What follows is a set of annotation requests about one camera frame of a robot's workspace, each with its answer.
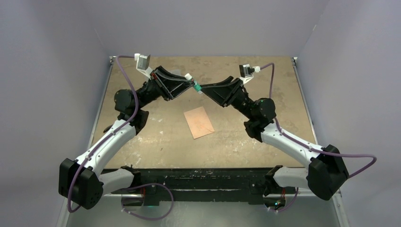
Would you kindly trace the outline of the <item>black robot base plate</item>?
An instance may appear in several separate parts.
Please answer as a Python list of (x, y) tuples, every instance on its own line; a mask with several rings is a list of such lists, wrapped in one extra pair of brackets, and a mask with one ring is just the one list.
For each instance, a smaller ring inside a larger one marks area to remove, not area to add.
[(127, 186), (106, 185), (101, 181), (102, 195), (125, 198), (137, 195), (143, 205), (158, 206), (161, 201), (247, 202), (250, 205), (284, 206), (284, 195), (295, 194), (294, 187), (279, 187), (272, 173), (277, 168), (213, 169), (133, 169)]

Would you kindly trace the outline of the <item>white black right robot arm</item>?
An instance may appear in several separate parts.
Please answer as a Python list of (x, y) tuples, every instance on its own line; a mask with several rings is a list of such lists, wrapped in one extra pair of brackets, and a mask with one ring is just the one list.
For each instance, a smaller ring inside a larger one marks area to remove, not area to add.
[(265, 176), (264, 195), (286, 187), (304, 188), (328, 201), (349, 179), (335, 146), (322, 147), (282, 129), (276, 118), (274, 101), (265, 97), (253, 101), (241, 79), (230, 76), (219, 83), (201, 85), (201, 91), (221, 107), (232, 106), (247, 117), (244, 126), (250, 138), (281, 150), (303, 166), (271, 169)]

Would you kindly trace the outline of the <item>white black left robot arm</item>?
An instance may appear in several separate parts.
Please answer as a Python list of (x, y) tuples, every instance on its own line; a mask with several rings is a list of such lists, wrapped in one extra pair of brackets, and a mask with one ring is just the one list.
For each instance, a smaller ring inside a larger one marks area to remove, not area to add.
[(144, 106), (160, 97), (166, 101), (173, 100), (196, 85), (190, 74), (175, 75), (161, 66), (145, 73), (147, 81), (141, 88), (120, 89), (115, 93), (115, 109), (119, 115), (104, 131), (102, 138), (74, 160), (67, 158), (60, 164), (59, 194), (67, 198), (70, 212), (76, 211), (72, 203), (89, 210), (105, 194), (119, 189), (128, 193), (140, 190), (138, 171), (123, 166), (104, 174), (106, 164), (145, 127), (149, 112), (142, 110)]

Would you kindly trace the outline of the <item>green white glue stick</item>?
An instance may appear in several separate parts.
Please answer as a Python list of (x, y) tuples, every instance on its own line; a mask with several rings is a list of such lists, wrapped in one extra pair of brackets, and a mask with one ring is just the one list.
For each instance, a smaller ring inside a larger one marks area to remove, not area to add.
[(192, 87), (196, 90), (197, 93), (202, 94), (201, 86), (190, 73), (185, 74), (184, 77), (193, 83)]

